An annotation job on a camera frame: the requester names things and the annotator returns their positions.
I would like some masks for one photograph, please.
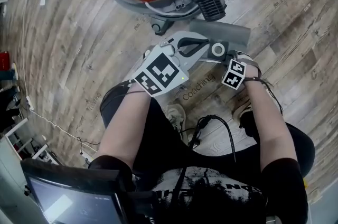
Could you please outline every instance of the white ring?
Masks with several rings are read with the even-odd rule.
[[[215,48],[218,47],[218,46],[222,49],[222,52],[221,52],[221,53],[216,53]],[[216,43],[216,44],[214,44],[214,45],[212,46],[211,52],[212,52],[212,54],[213,54],[214,56],[216,56],[216,57],[221,57],[221,56],[223,56],[224,53],[226,52],[226,49],[224,48],[224,46],[223,46],[222,44]]]

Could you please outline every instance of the person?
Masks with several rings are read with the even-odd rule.
[[[257,75],[247,65],[246,77]],[[314,144],[284,122],[264,85],[244,84],[249,100],[233,117],[257,144],[236,152],[236,162],[232,154],[213,157],[189,149],[158,102],[135,83],[112,88],[102,100],[106,131],[89,168],[120,170],[126,182],[134,174],[137,190],[156,192],[160,223],[306,223],[303,177],[313,165]],[[176,117],[177,125],[185,120]]]
[[[0,71],[0,80],[19,80],[19,74],[15,63],[9,70]]]
[[[19,116],[20,110],[18,108],[11,108],[7,110],[8,104],[14,99],[14,96],[20,92],[19,86],[13,86],[8,90],[0,92],[0,133],[6,128],[15,124],[13,116]]]

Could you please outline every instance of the hand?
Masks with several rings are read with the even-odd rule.
[[[247,64],[246,71],[245,71],[246,78],[256,78],[258,77],[258,69],[255,66]]]

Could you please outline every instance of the wooden floor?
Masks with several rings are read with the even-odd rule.
[[[21,49],[25,0],[9,0],[1,23],[1,50],[9,50],[23,83]],[[287,122],[307,133],[316,145],[315,165],[307,176],[309,198],[317,196],[338,175],[338,0],[226,0],[223,22],[251,28],[249,53],[284,107]],[[187,28],[177,22],[166,33]],[[25,74],[35,111],[93,143],[104,126],[99,105],[105,92],[121,82],[155,36],[149,18],[121,8],[113,0],[27,0]],[[236,149],[251,138],[231,120],[234,91],[220,85],[223,70],[210,63],[195,66],[191,80],[159,99],[180,103],[187,127],[208,114],[226,119]],[[202,89],[194,90],[203,83]],[[82,166],[80,144],[35,114],[29,126],[66,165]],[[216,122],[203,133],[199,152],[229,151],[225,129]],[[94,154],[89,148],[84,150]]]

